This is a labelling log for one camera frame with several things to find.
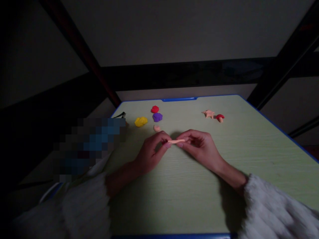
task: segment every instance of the fluffy white sleeve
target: fluffy white sleeve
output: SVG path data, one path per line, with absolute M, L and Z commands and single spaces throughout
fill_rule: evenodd
M 272 184 L 250 175 L 245 186 L 247 219 L 239 239 L 319 238 L 319 213 Z

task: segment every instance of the white sleeve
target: white sleeve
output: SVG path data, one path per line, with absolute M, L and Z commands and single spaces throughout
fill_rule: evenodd
M 48 200 L 13 221 L 19 238 L 110 238 L 105 173 Z
M 319 238 L 319 213 L 272 184 L 250 175 L 245 186 L 247 219 L 238 239 Z

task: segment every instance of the clay mushroom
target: clay mushroom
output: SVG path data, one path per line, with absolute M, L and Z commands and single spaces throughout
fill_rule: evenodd
M 222 123 L 223 122 L 223 119 L 224 119 L 225 117 L 223 116 L 223 115 L 216 115 L 216 119 L 220 122 L 220 123 Z

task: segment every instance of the play dough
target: play dough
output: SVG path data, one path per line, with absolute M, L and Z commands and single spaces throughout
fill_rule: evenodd
M 136 127 L 142 127 L 146 123 L 147 123 L 147 118 L 145 118 L 145 117 L 138 117 L 135 120 Z
M 220 123 L 222 123 L 223 122 L 223 119 L 224 119 L 225 117 L 223 116 L 223 115 L 216 115 L 216 119 L 220 122 Z
M 210 117 L 210 118 L 212 118 L 212 119 L 213 119 L 213 118 L 214 118 L 214 113 L 215 113 L 215 112 L 212 112 L 211 110 L 206 110 L 206 111 L 203 111 L 202 113 L 203 113 L 203 114 L 205 114 L 205 116 L 206 116 L 205 118 Z
M 163 119 L 163 115 L 161 113 L 155 113 L 153 115 L 154 122 L 159 122 Z
M 168 143 L 185 142 L 185 139 L 168 140 L 167 142 L 168 142 Z
M 151 109 L 151 112 L 154 114 L 154 113 L 157 113 L 159 111 L 159 108 L 157 106 L 153 106 L 153 108 Z
M 154 125 L 153 127 L 155 132 L 160 132 L 160 126 L 159 125 Z

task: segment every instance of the blue table edge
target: blue table edge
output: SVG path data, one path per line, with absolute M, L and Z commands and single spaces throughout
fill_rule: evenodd
M 310 156 L 314 161 L 319 164 L 319 161 L 313 157 L 308 151 L 306 151 L 301 145 L 299 145 L 294 139 L 292 139 L 288 134 L 286 134 L 281 128 L 279 128 L 275 123 L 273 123 L 270 119 L 268 119 L 263 113 L 257 110 L 251 103 L 249 103 L 245 98 L 238 94 L 228 94 L 228 95 L 214 95 L 214 96 L 199 96 L 199 97 L 187 97 L 187 98 L 169 98 L 169 99 L 151 99 L 151 100 L 134 100 L 134 101 L 152 101 L 152 100 L 162 100 L 163 102 L 173 102 L 173 101 L 189 101 L 189 100 L 197 100 L 202 97 L 215 97 L 215 96 L 233 96 L 237 95 L 241 97 L 244 101 L 246 101 L 254 110 L 256 110 L 259 114 L 261 114 L 266 120 L 268 120 L 273 126 L 279 129 L 286 137 L 288 137 L 292 142 L 295 143 L 302 151 L 304 151 L 308 156 Z M 121 106 L 121 104 L 116 108 L 111 118 L 117 111 L 117 109 Z M 234 239 L 237 237 L 236 233 L 208 233 L 208 234 L 163 234 L 163 235 L 126 235 L 126 236 L 113 236 L 114 239 L 162 239 L 162 238 L 170 238 L 170 239 L 185 239 L 185 238 L 200 238 L 200 239 Z
M 236 233 L 203 233 L 203 234 L 153 234 L 153 235 L 128 235 L 128 236 L 112 236 L 115 239 L 235 239 L 237 238 Z

